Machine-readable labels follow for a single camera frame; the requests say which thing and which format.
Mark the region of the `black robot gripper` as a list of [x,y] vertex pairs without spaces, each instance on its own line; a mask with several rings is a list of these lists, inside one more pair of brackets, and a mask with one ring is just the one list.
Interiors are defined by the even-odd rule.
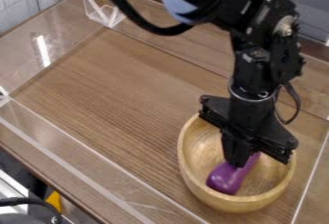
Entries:
[[260,152],[288,164],[298,140],[275,115],[276,92],[252,99],[232,88],[228,91],[228,98],[208,94],[199,98],[199,117],[220,131],[225,161],[244,167],[252,154]]

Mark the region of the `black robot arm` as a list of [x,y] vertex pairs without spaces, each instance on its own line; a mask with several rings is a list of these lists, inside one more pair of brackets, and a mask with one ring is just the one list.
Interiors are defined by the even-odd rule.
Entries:
[[233,72],[227,98],[203,95],[199,117],[220,131],[223,158],[241,167],[260,152],[287,163],[298,147],[296,138],[275,103],[282,89],[302,75],[304,59],[298,42],[298,17],[290,0],[161,0],[179,22],[169,27],[151,24],[126,0],[112,0],[129,20],[145,31],[175,36],[203,23],[228,32],[233,50]]

